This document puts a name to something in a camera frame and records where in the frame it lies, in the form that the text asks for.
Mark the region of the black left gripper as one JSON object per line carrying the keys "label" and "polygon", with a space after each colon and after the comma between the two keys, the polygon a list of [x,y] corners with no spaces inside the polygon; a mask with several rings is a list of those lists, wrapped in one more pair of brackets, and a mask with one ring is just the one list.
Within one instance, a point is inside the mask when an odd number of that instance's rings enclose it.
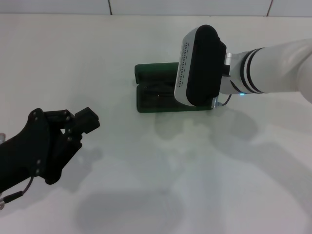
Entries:
{"label": "black left gripper", "polygon": [[82,134],[100,126],[89,107],[45,112],[34,109],[24,128],[0,146],[0,183],[16,185],[30,177],[56,183],[62,169],[82,147]]}

